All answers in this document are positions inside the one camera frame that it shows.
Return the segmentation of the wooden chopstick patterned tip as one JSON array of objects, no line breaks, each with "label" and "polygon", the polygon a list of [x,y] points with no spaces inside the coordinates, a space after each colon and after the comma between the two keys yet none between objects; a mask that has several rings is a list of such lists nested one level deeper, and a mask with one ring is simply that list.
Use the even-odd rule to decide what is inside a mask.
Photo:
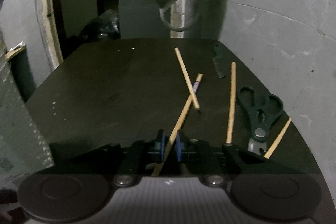
[{"label": "wooden chopstick patterned tip", "polygon": [[156,164],[155,165],[155,168],[153,170],[153,173],[152,175],[153,176],[158,176],[163,165],[164,165],[164,162],[165,160],[167,159],[169,153],[170,153],[170,150],[171,150],[171,147],[173,146],[174,144],[174,141],[177,137],[177,133],[178,133],[178,130],[180,130],[182,128],[182,125],[187,117],[187,114],[189,113],[189,110],[190,110],[190,107],[191,107],[191,104],[192,104],[192,96],[189,95],[189,97],[187,98],[187,101],[182,109],[182,112],[169,136],[169,140],[167,142],[167,145],[165,147],[165,153],[163,154],[163,162],[160,163],[160,164]]}]

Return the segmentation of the black handled scissors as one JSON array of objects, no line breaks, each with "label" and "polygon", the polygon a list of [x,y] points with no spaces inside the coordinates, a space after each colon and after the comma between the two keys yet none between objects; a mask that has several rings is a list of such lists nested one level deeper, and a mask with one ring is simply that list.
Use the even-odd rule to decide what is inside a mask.
[{"label": "black handled scissors", "polygon": [[254,88],[248,86],[240,88],[238,100],[249,124],[248,151],[264,156],[269,132],[284,112],[283,102],[270,93],[263,94],[258,101]]}]

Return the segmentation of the small dark knife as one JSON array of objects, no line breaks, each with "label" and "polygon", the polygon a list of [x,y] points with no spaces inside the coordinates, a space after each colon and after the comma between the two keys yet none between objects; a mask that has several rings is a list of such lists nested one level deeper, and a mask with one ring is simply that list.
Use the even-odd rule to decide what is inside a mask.
[{"label": "small dark knife", "polygon": [[214,67],[220,79],[226,77],[226,66],[223,58],[223,52],[219,43],[214,44],[215,57],[213,58]]}]

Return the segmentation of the white perforated utensil basket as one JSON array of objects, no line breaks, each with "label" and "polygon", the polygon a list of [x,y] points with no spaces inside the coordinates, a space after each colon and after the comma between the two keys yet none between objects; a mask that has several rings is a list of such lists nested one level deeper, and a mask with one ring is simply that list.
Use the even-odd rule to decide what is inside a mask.
[{"label": "white perforated utensil basket", "polygon": [[1,42],[1,175],[34,173],[51,167],[50,148],[18,91]]}]

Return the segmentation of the grey cabinet box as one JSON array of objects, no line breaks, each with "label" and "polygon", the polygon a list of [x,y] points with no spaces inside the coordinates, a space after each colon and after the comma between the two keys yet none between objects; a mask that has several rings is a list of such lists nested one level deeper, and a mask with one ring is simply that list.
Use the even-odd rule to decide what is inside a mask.
[{"label": "grey cabinet box", "polygon": [[119,0],[118,9],[122,39],[170,37],[154,0]]}]

